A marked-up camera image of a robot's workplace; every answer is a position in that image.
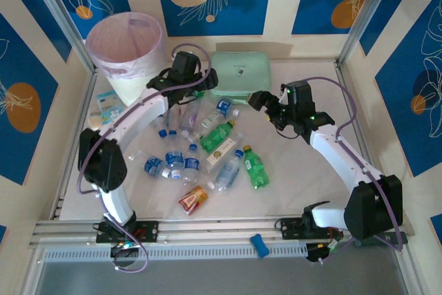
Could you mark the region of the aluminium mounting rail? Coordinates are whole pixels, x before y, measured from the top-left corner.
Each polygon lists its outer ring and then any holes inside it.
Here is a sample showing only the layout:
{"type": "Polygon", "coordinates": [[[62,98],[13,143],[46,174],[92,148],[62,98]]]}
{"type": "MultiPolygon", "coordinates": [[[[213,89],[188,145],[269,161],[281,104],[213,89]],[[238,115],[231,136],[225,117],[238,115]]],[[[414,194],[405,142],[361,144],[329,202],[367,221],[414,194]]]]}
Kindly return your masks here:
{"type": "MultiPolygon", "coordinates": [[[[35,225],[29,247],[62,245],[107,245],[117,243],[96,243],[97,232],[93,224],[102,220],[44,220],[35,225]]],[[[139,220],[158,221],[157,242],[143,242],[144,245],[239,245],[249,244],[250,237],[260,234],[266,245],[284,241],[276,231],[276,218],[220,219],[220,220],[139,220]]],[[[350,238],[342,230],[344,238],[350,238]]],[[[330,240],[297,240],[299,242],[329,242],[330,240]]]]}

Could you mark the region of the blue snack packet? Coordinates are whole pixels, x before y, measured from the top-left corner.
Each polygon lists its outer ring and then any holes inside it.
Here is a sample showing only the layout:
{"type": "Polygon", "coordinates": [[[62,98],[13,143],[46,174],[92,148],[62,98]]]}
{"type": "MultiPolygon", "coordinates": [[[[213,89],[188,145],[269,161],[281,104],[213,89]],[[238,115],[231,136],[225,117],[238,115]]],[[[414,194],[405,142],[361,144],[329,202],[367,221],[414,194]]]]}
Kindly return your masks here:
{"type": "Polygon", "coordinates": [[[98,94],[96,100],[102,115],[103,124],[112,122],[124,110],[124,105],[115,91],[98,94]]]}

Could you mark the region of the red label bottle, blue cap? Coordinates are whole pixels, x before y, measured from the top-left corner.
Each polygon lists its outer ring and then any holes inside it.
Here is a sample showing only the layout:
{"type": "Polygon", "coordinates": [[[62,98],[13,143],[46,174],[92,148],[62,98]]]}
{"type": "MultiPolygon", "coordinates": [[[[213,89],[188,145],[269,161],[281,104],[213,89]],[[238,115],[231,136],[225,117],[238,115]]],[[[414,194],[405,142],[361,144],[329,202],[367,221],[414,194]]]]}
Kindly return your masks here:
{"type": "Polygon", "coordinates": [[[178,134],[180,131],[180,122],[181,122],[181,108],[180,105],[172,106],[166,116],[167,120],[167,127],[169,132],[174,132],[175,134],[178,134]]]}

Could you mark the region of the aluminium frame post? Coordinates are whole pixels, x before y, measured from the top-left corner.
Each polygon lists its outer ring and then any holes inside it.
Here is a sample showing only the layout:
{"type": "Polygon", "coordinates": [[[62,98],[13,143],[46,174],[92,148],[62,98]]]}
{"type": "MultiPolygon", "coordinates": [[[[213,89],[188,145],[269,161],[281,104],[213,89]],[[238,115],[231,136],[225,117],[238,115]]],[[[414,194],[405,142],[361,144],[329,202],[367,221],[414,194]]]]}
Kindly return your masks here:
{"type": "Polygon", "coordinates": [[[378,8],[382,0],[365,0],[363,7],[361,8],[354,25],[351,27],[349,34],[345,40],[345,43],[336,58],[336,66],[342,69],[349,59],[354,47],[359,42],[362,34],[365,32],[366,27],[371,21],[376,9],[378,8]]]}
{"type": "Polygon", "coordinates": [[[71,19],[68,11],[62,0],[43,0],[48,7],[54,20],[57,22],[58,26],[61,28],[64,36],[69,41],[73,50],[77,53],[80,62],[83,64],[84,68],[89,74],[95,74],[95,65],[93,64],[91,58],[89,57],[86,47],[83,43],[83,39],[76,28],[73,20],[71,19]]]}

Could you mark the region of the pale label bottle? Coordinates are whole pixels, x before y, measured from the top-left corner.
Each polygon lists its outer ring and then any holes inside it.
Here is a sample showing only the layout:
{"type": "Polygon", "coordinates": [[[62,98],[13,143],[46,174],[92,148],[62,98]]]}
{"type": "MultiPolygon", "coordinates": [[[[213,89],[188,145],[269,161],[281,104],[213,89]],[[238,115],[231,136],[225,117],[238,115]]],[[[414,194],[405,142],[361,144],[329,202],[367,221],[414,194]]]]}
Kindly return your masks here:
{"type": "Polygon", "coordinates": [[[224,163],[224,166],[220,169],[215,178],[215,187],[218,191],[226,191],[232,187],[239,174],[243,156],[244,152],[236,149],[233,155],[231,155],[224,163]]]}

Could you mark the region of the square bottle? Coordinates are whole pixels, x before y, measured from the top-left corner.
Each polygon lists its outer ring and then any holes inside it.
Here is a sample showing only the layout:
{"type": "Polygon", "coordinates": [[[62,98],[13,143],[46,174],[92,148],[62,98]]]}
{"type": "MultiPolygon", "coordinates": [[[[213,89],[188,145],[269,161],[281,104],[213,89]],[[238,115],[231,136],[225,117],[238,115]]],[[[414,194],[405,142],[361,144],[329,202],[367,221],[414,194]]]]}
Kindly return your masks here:
{"type": "Polygon", "coordinates": [[[209,174],[218,170],[227,157],[238,148],[243,137],[244,133],[241,132],[231,134],[214,152],[205,157],[203,171],[209,174]]]}

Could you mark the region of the small wired control board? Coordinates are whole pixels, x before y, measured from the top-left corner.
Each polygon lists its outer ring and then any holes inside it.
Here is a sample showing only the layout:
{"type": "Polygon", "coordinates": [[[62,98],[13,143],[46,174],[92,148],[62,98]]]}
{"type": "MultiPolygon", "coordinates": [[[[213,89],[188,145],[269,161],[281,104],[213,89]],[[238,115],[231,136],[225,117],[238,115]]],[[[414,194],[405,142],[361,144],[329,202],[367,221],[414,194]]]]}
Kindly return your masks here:
{"type": "Polygon", "coordinates": [[[324,265],[339,249],[349,243],[349,238],[333,238],[329,242],[317,242],[307,244],[307,260],[317,265],[324,265]]]}
{"type": "Polygon", "coordinates": [[[135,242],[124,241],[119,242],[110,249],[110,257],[121,259],[121,258],[136,258],[139,256],[140,246],[135,242]]]}

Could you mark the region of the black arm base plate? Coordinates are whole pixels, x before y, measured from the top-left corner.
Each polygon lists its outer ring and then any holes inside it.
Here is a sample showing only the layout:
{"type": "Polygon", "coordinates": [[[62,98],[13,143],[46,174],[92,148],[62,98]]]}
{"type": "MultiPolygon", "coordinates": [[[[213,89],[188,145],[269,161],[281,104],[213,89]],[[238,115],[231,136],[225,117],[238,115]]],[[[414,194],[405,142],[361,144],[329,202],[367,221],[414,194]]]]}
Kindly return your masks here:
{"type": "MultiPolygon", "coordinates": [[[[136,237],[140,242],[157,242],[158,221],[135,221],[129,222],[123,228],[136,237]]],[[[93,229],[97,232],[96,243],[117,243],[131,239],[119,230],[111,221],[104,220],[93,224],[93,229]]]]}
{"type": "Polygon", "coordinates": [[[344,236],[339,229],[317,227],[308,218],[280,218],[273,226],[283,240],[340,240],[344,236]]]}

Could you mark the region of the green white label clear bottle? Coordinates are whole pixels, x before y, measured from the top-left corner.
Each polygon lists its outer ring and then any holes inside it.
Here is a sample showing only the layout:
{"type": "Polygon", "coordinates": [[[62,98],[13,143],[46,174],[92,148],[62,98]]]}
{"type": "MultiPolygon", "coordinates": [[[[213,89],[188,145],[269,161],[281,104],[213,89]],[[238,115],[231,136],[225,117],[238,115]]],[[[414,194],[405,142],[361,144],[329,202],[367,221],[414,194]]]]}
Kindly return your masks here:
{"type": "Polygon", "coordinates": [[[188,141],[194,144],[198,143],[202,137],[207,136],[223,119],[224,115],[220,111],[211,111],[197,125],[194,132],[187,137],[188,141]]]}

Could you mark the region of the orange label bottle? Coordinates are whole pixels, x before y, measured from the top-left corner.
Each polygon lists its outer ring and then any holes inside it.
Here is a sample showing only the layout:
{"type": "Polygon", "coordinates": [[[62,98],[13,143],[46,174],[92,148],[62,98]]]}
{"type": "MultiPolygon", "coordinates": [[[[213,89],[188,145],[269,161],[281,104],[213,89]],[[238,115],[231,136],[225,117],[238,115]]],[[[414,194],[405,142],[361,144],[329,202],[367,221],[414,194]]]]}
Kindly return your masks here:
{"type": "Polygon", "coordinates": [[[195,185],[178,200],[178,204],[185,214],[190,216],[209,199],[209,194],[214,189],[215,185],[210,181],[206,184],[195,185]]]}

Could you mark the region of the aluminium side rail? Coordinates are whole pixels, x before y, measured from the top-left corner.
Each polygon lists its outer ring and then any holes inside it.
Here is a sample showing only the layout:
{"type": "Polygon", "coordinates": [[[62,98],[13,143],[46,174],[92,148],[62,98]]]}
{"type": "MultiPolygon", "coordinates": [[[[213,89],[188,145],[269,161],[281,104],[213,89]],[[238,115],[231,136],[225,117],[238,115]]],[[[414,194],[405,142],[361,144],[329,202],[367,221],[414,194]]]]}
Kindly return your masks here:
{"type": "MultiPolygon", "coordinates": [[[[376,151],[374,149],[373,144],[371,143],[368,137],[368,124],[363,114],[363,110],[361,108],[361,103],[359,102],[359,98],[356,93],[355,85],[350,77],[349,71],[343,68],[343,65],[340,65],[338,61],[335,61],[335,70],[336,75],[339,82],[350,92],[352,97],[354,98],[354,102],[356,105],[356,119],[352,122],[352,128],[355,131],[356,140],[358,142],[359,150],[361,151],[362,156],[373,166],[381,171],[385,171],[385,167],[382,166],[381,160],[379,159],[376,151]]],[[[343,93],[347,108],[349,109],[349,114],[353,115],[352,107],[350,103],[349,97],[343,93]]],[[[400,226],[401,230],[407,234],[407,237],[415,236],[415,230],[408,218],[406,211],[403,208],[403,224],[400,226]]]]}
{"type": "Polygon", "coordinates": [[[81,103],[79,105],[79,113],[76,119],[77,122],[75,124],[72,137],[68,143],[68,154],[64,162],[63,172],[61,174],[61,179],[59,181],[57,190],[55,192],[55,197],[52,200],[52,206],[48,214],[49,220],[59,219],[61,209],[64,203],[64,198],[66,196],[66,191],[70,183],[72,172],[77,168],[77,151],[79,147],[79,136],[84,129],[84,124],[86,121],[86,117],[88,115],[90,101],[92,99],[93,92],[95,89],[97,76],[98,74],[97,71],[95,70],[88,81],[86,90],[82,98],[80,99],[81,103]]]}

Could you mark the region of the blue foam bone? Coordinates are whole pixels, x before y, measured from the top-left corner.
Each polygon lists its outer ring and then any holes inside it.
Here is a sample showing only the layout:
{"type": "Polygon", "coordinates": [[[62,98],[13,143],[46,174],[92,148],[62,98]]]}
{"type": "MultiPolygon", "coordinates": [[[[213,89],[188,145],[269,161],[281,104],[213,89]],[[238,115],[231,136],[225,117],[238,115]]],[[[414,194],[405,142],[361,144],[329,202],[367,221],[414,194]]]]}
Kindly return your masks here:
{"type": "Polygon", "coordinates": [[[264,258],[269,255],[269,248],[265,245],[260,234],[250,237],[250,243],[253,245],[259,258],[264,258]]]}

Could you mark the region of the mint green zip pouch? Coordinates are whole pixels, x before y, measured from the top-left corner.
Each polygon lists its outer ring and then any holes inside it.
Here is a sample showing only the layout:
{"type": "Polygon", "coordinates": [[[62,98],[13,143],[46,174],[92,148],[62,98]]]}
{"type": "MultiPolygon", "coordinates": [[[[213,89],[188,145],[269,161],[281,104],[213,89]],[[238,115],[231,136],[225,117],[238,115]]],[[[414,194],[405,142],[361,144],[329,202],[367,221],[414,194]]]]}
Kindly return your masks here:
{"type": "Polygon", "coordinates": [[[271,66],[265,53],[215,52],[211,65],[218,76],[218,85],[211,90],[213,96],[246,104],[254,92],[271,89],[271,66]]]}

